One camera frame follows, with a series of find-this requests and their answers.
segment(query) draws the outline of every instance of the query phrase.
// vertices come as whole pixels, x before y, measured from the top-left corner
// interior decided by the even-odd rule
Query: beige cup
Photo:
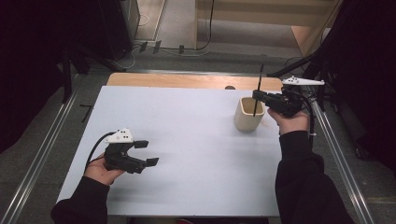
[[[264,104],[257,102],[256,116],[253,117],[254,105],[256,100],[251,97],[242,97],[239,99],[238,107],[235,111],[234,123],[236,129],[241,132],[249,133],[256,130],[264,116]]]

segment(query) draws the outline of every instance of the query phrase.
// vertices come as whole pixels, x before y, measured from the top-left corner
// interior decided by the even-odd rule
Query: black sleeve
[[[110,187],[83,176],[70,199],[59,201],[51,211],[56,224],[107,223],[107,194]]]
[[[282,224],[353,223],[323,159],[311,151],[304,131],[279,137],[282,160],[277,167],[276,199]]]

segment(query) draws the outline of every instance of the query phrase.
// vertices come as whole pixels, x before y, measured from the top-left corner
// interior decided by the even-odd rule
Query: white tabletop
[[[273,217],[278,127],[268,114],[253,133],[233,124],[238,100],[252,91],[109,87],[98,96],[58,201],[70,198],[96,141],[130,128],[141,160],[160,158],[142,174],[111,186],[109,215],[155,217]],[[101,143],[93,158],[105,151]]]

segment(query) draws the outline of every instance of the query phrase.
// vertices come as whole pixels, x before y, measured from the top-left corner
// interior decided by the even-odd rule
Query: table
[[[134,139],[149,144],[129,154],[160,160],[141,175],[116,180],[107,198],[110,215],[278,216],[276,123],[266,115],[254,133],[240,133],[233,126],[239,97],[251,95],[257,81],[257,77],[113,74],[98,96],[58,201],[73,193],[96,140],[132,125]],[[265,77],[262,84],[262,90],[271,91],[282,86],[276,78]],[[225,85],[237,90],[222,90]],[[100,144],[94,156],[105,147]]]
[[[342,0],[216,0],[213,20],[290,25],[303,56],[312,52],[338,13]],[[195,0],[198,20],[210,18],[212,0]]]

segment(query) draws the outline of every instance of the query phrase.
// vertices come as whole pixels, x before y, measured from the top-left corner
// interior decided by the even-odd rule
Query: gray floor
[[[209,45],[210,52],[203,56],[180,57],[164,51],[153,54],[151,50],[147,50],[142,53],[135,52],[134,57],[131,54],[127,55],[118,63],[128,66],[134,61],[134,66],[128,69],[131,72],[142,70],[195,71],[240,73],[241,76],[257,76],[261,63],[264,63],[266,65],[265,72],[271,73],[283,68],[286,63],[291,63],[292,60],[288,61],[288,58],[298,57],[299,53],[295,40],[293,41],[292,36],[290,36],[291,32],[288,27],[267,28],[282,33],[282,41],[279,40],[279,36],[276,36],[279,32],[268,33],[264,46],[270,48],[262,48],[258,51],[250,51],[250,48],[233,49],[233,46],[241,46],[239,44],[227,45],[226,48],[222,48],[221,44],[218,44],[221,35],[217,33],[214,42]],[[161,32],[159,32],[159,37],[161,39],[173,39],[172,36],[167,37],[165,33]],[[78,75],[75,78],[74,90],[76,95],[74,102],[65,117],[62,128],[54,138],[47,161],[39,170],[39,176],[34,186],[26,191],[27,201],[21,213],[17,214],[18,218],[16,218],[15,223],[52,223],[50,209],[56,202],[87,123],[87,120],[83,120],[87,115],[88,108],[81,105],[94,105],[100,88],[106,85],[108,76],[111,74],[111,71],[100,64],[92,63],[91,67],[88,75]],[[293,71],[296,75],[302,72],[302,69]],[[13,147],[0,154],[0,217],[6,213],[17,187],[28,172],[41,144],[45,141],[47,132],[61,109],[62,98],[63,89],[59,89],[35,117],[23,137]],[[326,105],[326,108],[338,143],[343,149],[343,154],[368,204],[374,222],[395,223],[396,181],[393,173],[378,161],[358,159],[343,122],[333,112],[330,105]],[[332,178],[340,191],[349,214],[353,216],[357,223],[360,223],[358,213],[319,124],[316,125],[316,132],[318,136],[315,140],[315,151],[324,157],[326,173]],[[110,217],[109,223],[125,223],[125,221],[125,217]],[[142,223],[149,223],[150,221],[153,220],[141,219]],[[271,223],[280,223],[276,217],[271,218],[270,221]]]

